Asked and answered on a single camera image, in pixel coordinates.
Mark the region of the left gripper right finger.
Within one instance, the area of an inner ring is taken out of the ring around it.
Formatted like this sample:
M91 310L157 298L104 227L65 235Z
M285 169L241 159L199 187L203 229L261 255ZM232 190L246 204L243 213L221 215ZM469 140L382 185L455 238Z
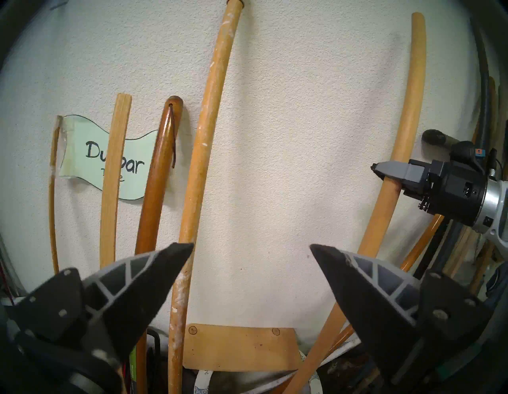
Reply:
M379 259L322 244L310 250L385 381L421 381L472 345L492 317L440 271L418 280Z

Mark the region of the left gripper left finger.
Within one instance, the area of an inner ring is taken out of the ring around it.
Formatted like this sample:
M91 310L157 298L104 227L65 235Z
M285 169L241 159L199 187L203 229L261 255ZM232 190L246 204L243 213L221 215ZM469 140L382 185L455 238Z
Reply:
M166 301L193 243L138 254L80 277L77 268L54 275L8 309L8 339L102 351L126 359Z

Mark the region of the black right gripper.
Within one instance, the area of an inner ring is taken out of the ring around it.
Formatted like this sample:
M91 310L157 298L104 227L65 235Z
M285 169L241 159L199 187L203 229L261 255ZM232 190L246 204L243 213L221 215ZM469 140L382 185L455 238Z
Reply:
M426 163L411 159L408 163L374 163L371 170L383 181L399 182L405 196L420 201L420 210L469 227L474 225L484 201L486 173L476 162Z

